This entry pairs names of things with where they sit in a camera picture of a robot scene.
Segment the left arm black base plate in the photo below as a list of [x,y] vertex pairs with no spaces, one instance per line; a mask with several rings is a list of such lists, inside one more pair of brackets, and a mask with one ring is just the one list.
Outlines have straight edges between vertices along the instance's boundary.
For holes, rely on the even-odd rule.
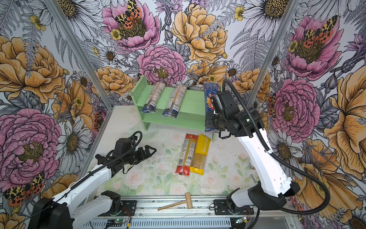
[[136,211],[136,200],[121,200],[120,205],[117,207],[112,206],[112,208],[101,215],[99,217],[122,217],[122,216],[134,216]]

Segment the clear spaghetti bag white label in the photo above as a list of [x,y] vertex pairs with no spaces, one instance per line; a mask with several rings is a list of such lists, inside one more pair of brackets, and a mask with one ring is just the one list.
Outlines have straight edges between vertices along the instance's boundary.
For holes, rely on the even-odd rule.
[[169,102],[163,111],[163,117],[177,118],[186,91],[187,86],[185,85],[179,85],[173,90]]

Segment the small wooden mallet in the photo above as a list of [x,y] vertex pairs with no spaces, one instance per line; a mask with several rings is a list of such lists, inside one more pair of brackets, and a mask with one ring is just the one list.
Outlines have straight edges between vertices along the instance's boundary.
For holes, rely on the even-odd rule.
[[185,193],[185,200],[183,201],[179,201],[167,206],[163,206],[163,207],[159,207],[157,210],[161,211],[161,210],[165,210],[165,209],[169,209],[169,208],[173,208],[182,204],[186,204],[188,209],[193,209],[193,202],[192,202],[192,197],[191,194],[189,192]]

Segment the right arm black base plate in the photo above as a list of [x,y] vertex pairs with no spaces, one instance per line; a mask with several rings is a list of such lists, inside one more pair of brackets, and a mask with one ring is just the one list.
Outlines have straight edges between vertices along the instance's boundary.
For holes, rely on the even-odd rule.
[[250,206],[237,207],[233,202],[226,199],[213,201],[215,215],[254,215],[254,209]]

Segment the blue Barilla spaghetti bag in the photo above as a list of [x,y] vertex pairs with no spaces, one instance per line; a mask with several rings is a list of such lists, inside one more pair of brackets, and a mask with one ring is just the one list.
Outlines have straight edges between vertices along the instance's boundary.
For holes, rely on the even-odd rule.
[[219,92],[219,84],[205,82],[204,83],[204,95],[205,95],[205,132],[218,133],[219,130],[214,126],[214,107],[211,102],[211,97],[217,95]]

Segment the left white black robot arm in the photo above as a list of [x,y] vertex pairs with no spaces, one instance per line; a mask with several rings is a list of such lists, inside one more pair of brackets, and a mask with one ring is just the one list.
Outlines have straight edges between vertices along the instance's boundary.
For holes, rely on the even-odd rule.
[[106,156],[97,154],[97,166],[65,191],[52,198],[41,198],[34,206],[30,229],[78,229],[95,217],[110,213],[118,215],[124,210],[121,196],[105,191],[99,197],[85,200],[103,183],[110,180],[125,165],[137,165],[157,152],[149,145],[139,147],[137,137],[120,138],[114,150]]

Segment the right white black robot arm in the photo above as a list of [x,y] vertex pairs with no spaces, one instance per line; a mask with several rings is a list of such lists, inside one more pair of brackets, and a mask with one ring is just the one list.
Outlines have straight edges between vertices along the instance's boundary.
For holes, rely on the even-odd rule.
[[254,109],[241,110],[229,91],[208,97],[213,109],[206,116],[206,127],[219,132],[228,131],[235,136],[249,155],[260,181],[249,189],[236,189],[227,196],[231,211],[243,206],[256,206],[259,210],[280,210],[287,203],[286,198],[299,191],[299,185],[287,176],[273,156],[271,148],[265,148],[262,137],[269,145],[267,132],[261,115]]

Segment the clear spaghetti bag dark end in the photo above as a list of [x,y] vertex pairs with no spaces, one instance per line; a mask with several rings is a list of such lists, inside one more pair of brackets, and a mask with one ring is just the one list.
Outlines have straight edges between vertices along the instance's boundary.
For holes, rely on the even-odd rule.
[[145,105],[142,108],[142,113],[155,113],[156,112],[157,102],[165,87],[166,87],[165,81],[157,82],[154,85]]

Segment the yellow spaghetti bag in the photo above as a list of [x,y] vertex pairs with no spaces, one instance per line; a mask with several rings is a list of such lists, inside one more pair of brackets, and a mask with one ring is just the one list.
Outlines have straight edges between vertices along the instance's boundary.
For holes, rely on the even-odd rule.
[[199,135],[196,142],[193,160],[190,166],[190,171],[195,174],[203,175],[205,171],[205,162],[209,150],[211,139],[205,135]]

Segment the red-ended clear spaghetti bag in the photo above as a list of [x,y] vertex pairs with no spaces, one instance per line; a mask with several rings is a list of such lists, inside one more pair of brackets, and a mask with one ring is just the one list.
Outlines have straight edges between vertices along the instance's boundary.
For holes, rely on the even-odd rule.
[[186,134],[180,158],[178,161],[177,169],[175,172],[176,174],[182,176],[190,175],[190,166],[192,164],[197,140],[198,140],[197,135]]

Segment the black handheld remote device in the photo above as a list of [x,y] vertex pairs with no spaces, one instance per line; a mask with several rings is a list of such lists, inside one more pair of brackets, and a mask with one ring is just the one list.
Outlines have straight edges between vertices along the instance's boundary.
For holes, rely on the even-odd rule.
[[105,165],[108,163],[108,157],[107,156],[102,156],[100,154],[97,154],[95,156],[95,158],[97,159],[97,164],[98,165]]

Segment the green wooden two-tier shelf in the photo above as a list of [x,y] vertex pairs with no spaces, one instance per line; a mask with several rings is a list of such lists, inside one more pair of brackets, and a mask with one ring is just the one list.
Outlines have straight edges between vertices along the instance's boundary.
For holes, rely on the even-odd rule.
[[172,92],[173,87],[165,87],[156,104],[155,113],[142,113],[154,86],[149,85],[145,76],[141,76],[134,89],[131,91],[131,97],[137,109],[137,113],[145,130],[148,130],[150,124],[159,124],[172,127],[181,127],[197,131],[205,130],[205,95],[203,91],[187,90],[177,118],[163,117]]

